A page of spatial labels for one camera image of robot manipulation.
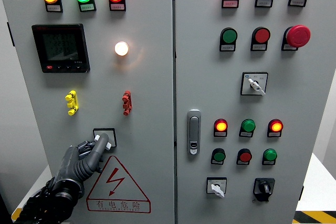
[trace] red terminal clip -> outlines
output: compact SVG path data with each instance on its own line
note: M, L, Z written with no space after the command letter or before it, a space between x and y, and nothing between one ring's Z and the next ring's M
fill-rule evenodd
M131 91L125 91L122 97L122 101L124 102L124 104L122 105L122 108L124 109L124 116L128 116L132 110Z

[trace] gray metal panel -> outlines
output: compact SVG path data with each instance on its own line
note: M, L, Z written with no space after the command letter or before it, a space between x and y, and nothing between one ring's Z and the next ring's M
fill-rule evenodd
M115 155L151 201L150 214L89 212L85 198L98 174L85 182L86 194L71 217L75 223L174 222L172 0L126 0L125 13L80 13L76 0L62 0L64 13L47 13L43 0L4 0L16 50L52 174L65 150L92 140L94 127L114 127ZM42 73L32 35L33 24L84 25L91 71ZM114 46L130 50L117 57ZM79 111L68 116L65 95L76 90ZM123 116L122 96L132 93L133 110Z
M308 0L305 8L274 0L254 8L240 0L238 9L221 9L221 0L175 0L177 88L178 222L291 223L317 136L333 73L336 44L334 0ZM304 24L309 43L296 52L281 52L284 31ZM266 52L250 52L253 30L271 32ZM235 52L219 52L222 29L238 32ZM242 72L269 73L264 97L240 96ZM187 112L202 113L201 152L186 151ZM213 138L215 120L228 122L228 137ZM239 138L240 124L256 122L253 138ZM280 139L267 139L272 119L284 123ZM211 165L215 148L225 150L224 165ZM249 166L236 165L241 148L251 150ZM262 166L263 151L278 152L275 166ZM227 177L225 199L206 194L207 177ZM253 203L257 177L275 179L269 203Z

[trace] white light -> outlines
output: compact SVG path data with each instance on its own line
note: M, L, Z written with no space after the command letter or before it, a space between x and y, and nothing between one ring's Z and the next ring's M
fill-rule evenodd
M128 52L128 45L124 41L118 42L114 47L114 50L116 51L117 55L124 56Z

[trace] yellow terminal clip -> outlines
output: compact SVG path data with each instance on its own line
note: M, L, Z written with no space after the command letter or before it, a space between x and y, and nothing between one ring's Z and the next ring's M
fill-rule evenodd
M65 96L65 100L68 102L67 103L68 108L70 108L70 110L68 111L68 115L74 115L78 111L78 108L79 108L76 91L71 90Z

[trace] green push button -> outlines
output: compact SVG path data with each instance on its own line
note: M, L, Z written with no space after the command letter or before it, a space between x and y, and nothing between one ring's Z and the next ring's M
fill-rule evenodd
M225 159L225 154L222 153L222 152L217 152L215 155L214 155L214 160L217 161L217 162L221 162Z
M233 29L228 29L223 32L223 41L226 43L232 43L237 39L237 32Z
M245 132L252 132L256 128L256 124L252 119L246 119L242 123L242 128Z
M267 161L274 161L278 157L277 152L275 149L267 149L264 151L264 158Z

